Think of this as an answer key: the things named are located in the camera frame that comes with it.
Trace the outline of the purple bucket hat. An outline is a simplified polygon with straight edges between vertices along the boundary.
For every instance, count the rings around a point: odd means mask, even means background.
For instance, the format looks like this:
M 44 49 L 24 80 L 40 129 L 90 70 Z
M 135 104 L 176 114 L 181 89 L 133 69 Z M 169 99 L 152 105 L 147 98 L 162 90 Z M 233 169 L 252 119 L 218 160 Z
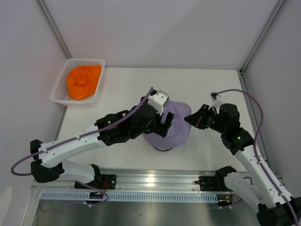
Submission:
M 176 148 L 181 146 L 190 135 L 191 125 L 184 118 L 191 115 L 191 107 L 183 102 L 169 100 L 164 106 L 163 113 L 167 112 L 172 112 L 174 118 L 166 137 L 161 137 L 155 133 L 143 134 L 144 139 L 152 147 L 158 149 Z

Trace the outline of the black wire hat stand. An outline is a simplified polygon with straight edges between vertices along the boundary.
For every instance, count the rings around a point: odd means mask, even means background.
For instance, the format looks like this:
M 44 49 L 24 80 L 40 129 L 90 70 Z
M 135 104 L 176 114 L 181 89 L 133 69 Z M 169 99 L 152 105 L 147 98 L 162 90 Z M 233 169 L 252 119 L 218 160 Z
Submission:
M 171 151 L 173 148 L 169 148 L 169 149 L 158 149 L 158 148 L 155 148 L 153 147 L 155 150 L 159 151 L 159 152 L 168 152 L 168 151 Z

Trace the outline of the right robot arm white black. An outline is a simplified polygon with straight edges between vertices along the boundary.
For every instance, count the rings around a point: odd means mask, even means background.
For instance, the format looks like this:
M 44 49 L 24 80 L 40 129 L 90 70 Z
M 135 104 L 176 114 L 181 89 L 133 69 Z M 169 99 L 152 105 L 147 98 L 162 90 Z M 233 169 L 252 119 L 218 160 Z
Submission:
M 231 167 L 216 171 L 214 184 L 219 190 L 230 189 L 256 213 L 262 226 L 297 226 L 301 219 L 301 199 L 294 198 L 260 156 L 254 139 L 240 126 L 237 106 L 222 104 L 218 111 L 208 105 L 185 121 L 198 129 L 212 129 L 221 135 L 223 145 L 244 166 L 251 178 L 247 182 Z

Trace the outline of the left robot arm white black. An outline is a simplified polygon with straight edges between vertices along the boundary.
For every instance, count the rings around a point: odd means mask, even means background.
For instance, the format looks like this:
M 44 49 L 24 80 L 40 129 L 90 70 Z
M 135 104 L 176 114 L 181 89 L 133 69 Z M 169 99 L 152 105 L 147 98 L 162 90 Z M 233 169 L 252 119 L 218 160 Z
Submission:
M 34 140 L 31 151 L 39 155 L 31 163 L 31 174 L 38 183 L 62 179 L 98 188 L 102 182 L 98 166 L 71 162 L 69 158 L 92 149 L 125 143 L 142 134 L 154 133 L 166 137 L 173 118 L 172 112 L 159 113 L 153 106 L 144 103 L 131 110 L 108 114 L 71 138 L 49 143 Z

